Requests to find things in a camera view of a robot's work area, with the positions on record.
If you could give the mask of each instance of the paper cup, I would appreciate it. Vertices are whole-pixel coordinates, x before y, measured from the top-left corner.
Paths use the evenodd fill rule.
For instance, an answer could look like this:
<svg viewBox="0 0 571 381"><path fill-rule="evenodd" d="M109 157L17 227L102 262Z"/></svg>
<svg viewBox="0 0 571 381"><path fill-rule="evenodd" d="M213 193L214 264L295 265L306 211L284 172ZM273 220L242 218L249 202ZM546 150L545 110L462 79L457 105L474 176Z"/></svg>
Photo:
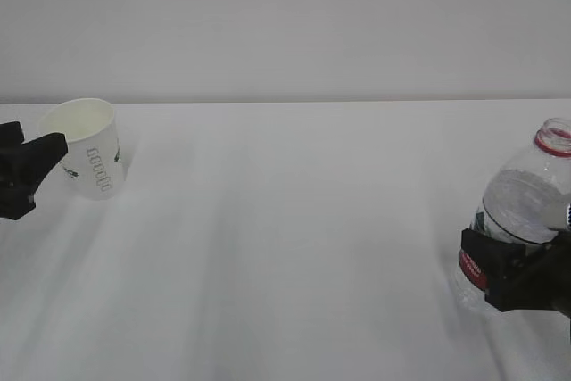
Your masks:
<svg viewBox="0 0 571 381"><path fill-rule="evenodd" d="M55 106L39 122L40 134L63 133L68 154L61 161L80 194L103 200L117 193L124 178L113 106L80 98Z"/></svg>

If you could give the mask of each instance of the white table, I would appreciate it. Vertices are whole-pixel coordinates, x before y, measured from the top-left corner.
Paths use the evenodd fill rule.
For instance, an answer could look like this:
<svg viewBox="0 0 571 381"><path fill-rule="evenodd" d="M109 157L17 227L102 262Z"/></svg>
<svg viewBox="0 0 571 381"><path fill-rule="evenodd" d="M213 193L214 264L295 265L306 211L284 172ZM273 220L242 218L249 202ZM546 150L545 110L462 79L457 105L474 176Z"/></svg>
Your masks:
<svg viewBox="0 0 571 381"><path fill-rule="evenodd" d="M48 106L0 106L34 137ZM568 320L458 309L485 183L570 101L118 106L107 202L55 169L0 238L3 381L568 380Z"/></svg>

